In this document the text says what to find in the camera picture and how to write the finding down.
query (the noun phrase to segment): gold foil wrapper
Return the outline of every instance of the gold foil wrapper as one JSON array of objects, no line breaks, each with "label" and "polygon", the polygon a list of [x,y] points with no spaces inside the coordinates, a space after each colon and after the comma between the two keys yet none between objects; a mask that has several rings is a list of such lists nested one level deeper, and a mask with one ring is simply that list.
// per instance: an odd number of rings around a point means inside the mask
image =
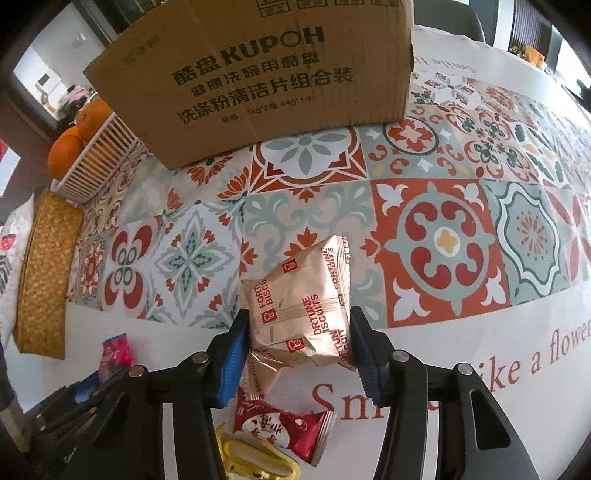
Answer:
[{"label": "gold foil wrapper", "polygon": [[247,400],[271,391],[279,370],[304,364],[352,366],[349,244],[333,235],[245,282],[252,349],[243,386]]}]

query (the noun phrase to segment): red floral motif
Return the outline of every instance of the red floral motif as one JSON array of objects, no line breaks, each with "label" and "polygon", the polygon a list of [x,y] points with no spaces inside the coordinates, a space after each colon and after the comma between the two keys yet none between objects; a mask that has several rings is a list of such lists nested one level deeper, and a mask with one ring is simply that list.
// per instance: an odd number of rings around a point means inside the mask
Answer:
[{"label": "red floral motif", "polygon": [[208,184],[209,180],[220,173],[226,162],[233,157],[225,158],[208,158],[203,162],[199,162],[198,166],[191,167],[187,173],[191,177],[191,181],[197,185]]},{"label": "red floral motif", "polygon": [[320,187],[307,187],[303,189],[293,189],[291,194],[295,197],[298,196],[300,200],[304,200],[305,203],[308,203],[308,200],[314,198],[314,192],[320,193]]},{"label": "red floral motif", "polygon": [[388,129],[388,135],[396,142],[406,142],[407,148],[415,152],[420,152],[426,149],[423,141],[431,141],[433,133],[425,127],[417,128],[414,120],[405,118],[395,127]]},{"label": "red floral motif", "polygon": [[199,293],[203,292],[203,290],[205,290],[205,288],[209,285],[209,278],[207,277],[203,277],[203,279],[201,281],[197,282],[197,291]]},{"label": "red floral motif", "polygon": [[223,226],[228,226],[230,225],[230,220],[232,218],[229,217],[227,213],[223,213],[217,219]]},{"label": "red floral motif", "polygon": [[222,296],[218,293],[212,301],[209,302],[209,309],[217,312],[217,307],[222,305]]},{"label": "red floral motif", "polygon": [[569,258],[569,269],[570,269],[570,280],[573,281],[577,278],[579,274],[579,258],[580,258],[580,249],[583,249],[583,253],[587,260],[591,262],[591,244],[589,243],[589,239],[586,236],[579,234],[579,229],[581,226],[581,220],[583,218],[583,212],[581,210],[581,205],[579,200],[577,199],[576,195],[573,195],[573,216],[569,215],[567,209],[560,203],[560,201],[549,191],[546,191],[548,196],[548,200],[555,208],[556,212],[560,215],[562,220],[569,225],[574,235],[570,243],[570,258]]},{"label": "red floral motif", "polygon": [[143,220],[132,231],[119,227],[109,247],[109,262],[101,281],[100,300],[105,310],[111,310],[120,299],[127,316],[143,319],[146,313],[147,282],[138,263],[150,255],[157,236],[161,216]]},{"label": "red floral motif", "polygon": [[240,261],[240,275],[246,273],[248,269],[247,265],[252,265],[255,261],[255,258],[258,258],[258,255],[255,253],[255,249],[248,248],[249,242],[242,241],[242,245],[240,247],[240,253],[242,254],[242,259]]},{"label": "red floral motif", "polygon": [[213,242],[216,239],[216,236],[212,233],[211,230],[205,230],[205,233],[203,234],[203,239],[206,241],[205,244],[207,245]]},{"label": "red floral motif", "polygon": [[178,210],[184,205],[180,200],[181,196],[176,193],[174,189],[171,189],[168,193],[168,199],[166,200],[166,208],[168,210]]},{"label": "red floral motif", "polygon": [[99,288],[100,266],[104,257],[105,242],[99,238],[91,243],[83,261],[79,294],[86,300],[96,297]]},{"label": "red floral motif", "polygon": [[507,110],[503,110],[501,107],[499,107],[498,105],[494,105],[490,102],[487,102],[486,100],[484,100],[484,102],[493,109],[493,111],[495,112],[495,114],[497,114],[500,117],[503,117],[503,119],[507,122],[517,122],[519,120],[517,120],[516,118],[514,118],[512,115],[509,114],[509,112]]},{"label": "red floral motif", "polygon": [[230,180],[226,184],[226,190],[218,193],[217,197],[225,200],[241,194],[244,190],[244,187],[246,187],[246,182],[248,182],[248,168],[244,167],[242,173]]},{"label": "red floral motif", "polygon": [[548,237],[544,232],[544,225],[538,223],[538,219],[530,216],[524,217],[520,223],[519,231],[523,235],[523,244],[527,250],[539,255],[546,252],[545,245],[548,242]]},{"label": "red floral motif", "polygon": [[390,240],[390,238],[388,237],[388,235],[384,235],[384,232],[382,230],[371,231],[370,233],[372,238],[365,238],[363,240],[363,245],[359,248],[365,251],[366,257],[371,257],[375,255],[375,264],[380,264],[383,261],[387,261],[382,259],[382,257],[384,256],[384,251],[382,250],[382,248],[384,247],[384,243]]},{"label": "red floral motif", "polygon": [[99,233],[99,228],[101,227],[101,222],[103,219],[103,215],[105,211],[102,208],[99,208],[92,220],[90,221],[90,228],[88,229],[88,235],[94,235],[95,233]]},{"label": "red floral motif", "polygon": [[138,167],[138,165],[141,163],[141,161],[142,161],[141,158],[136,158],[136,159],[132,160],[131,162],[124,164],[121,167],[120,174],[118,176],[115,176],[116,179],[118,178],[118,181],[117,181],[117,191],[118,192],[124,192],[127,189],[127,187],[129,187],[131,180],[133,180],[133,178],[134,178],[135,170]]},{"label": "red floral motif", "polygon": [[505,95],[503,92],[501,92],[500,88],[496,89],[494,87],[488,87],[486,89],[486,92],[493,100],[497,101],[499,105],[504,106],[512,112],[515,112],[515,102],[511,100],[509,97],[507,97],[507,95]]},{"label": "red floral motif", "polygon": [[121,204],[122,204],[122,201],[117,200],[111,206],[111,209],[109,210],[109,213],[107,213],[107,217],[105,220],[105,230],[108,230],[109,228],[114,227],[115,224],[117,223],[117,216],[119,215],[119,209],[121,208]]},{"label": "red floral motif", "polygon": [[294,243],[290,243],[290,249],[283,252],[283,254],[286,257],[291,257],[292,255],[295,255],[296,253],[301,252],[304,248],[311,247],[312,245],[314,245],[316,243],[316,237],[318,237],[318,234],[311,233],[310,229],[308,227],[306,227],[306,230],[304,230],[304,233],[299,233],[297,235],[297,240],[301,246],[294,244]]}]

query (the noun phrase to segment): red snack package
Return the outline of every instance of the red snack package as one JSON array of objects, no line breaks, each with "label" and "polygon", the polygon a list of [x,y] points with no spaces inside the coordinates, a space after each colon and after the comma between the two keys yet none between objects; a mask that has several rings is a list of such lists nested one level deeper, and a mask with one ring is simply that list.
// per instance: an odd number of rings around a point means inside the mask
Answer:
[{"label": "red snack package", "polygon": [[129,349],[126,333],[105,340],[99,365],[100,383],[106,382],[122,368],[133,364],[134,356]]},{"label": "red snack package", "polygon": [[262,400],[249,401],[239,388],[233,431],[241,430],[276,447],[289,449],[311,466],[317,466],[335,420],[335,413],[329,410],[301,415]]}]

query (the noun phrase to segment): cushion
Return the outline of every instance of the cushion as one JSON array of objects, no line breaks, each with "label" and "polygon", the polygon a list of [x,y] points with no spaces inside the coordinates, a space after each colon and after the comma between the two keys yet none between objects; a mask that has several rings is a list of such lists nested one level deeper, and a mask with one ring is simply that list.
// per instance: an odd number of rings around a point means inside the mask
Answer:
[{"label": "cushion", "polygon": [[34,196],[8,216],[0,233],[0,343],[6,348],[17,316],[18,285],[33,227]]}]

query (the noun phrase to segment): yellow strap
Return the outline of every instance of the yellow strap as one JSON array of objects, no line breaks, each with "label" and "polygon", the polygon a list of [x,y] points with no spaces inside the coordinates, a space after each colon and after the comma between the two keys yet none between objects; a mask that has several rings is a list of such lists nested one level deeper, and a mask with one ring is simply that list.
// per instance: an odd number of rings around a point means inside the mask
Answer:
[{"label": "yellow strap", "polygon": [[228,480],[233,473],[252,480],[298,480],[300,466],[266,440],[254,439],[257,447],[223,434],[223,424],[216,429]]}]

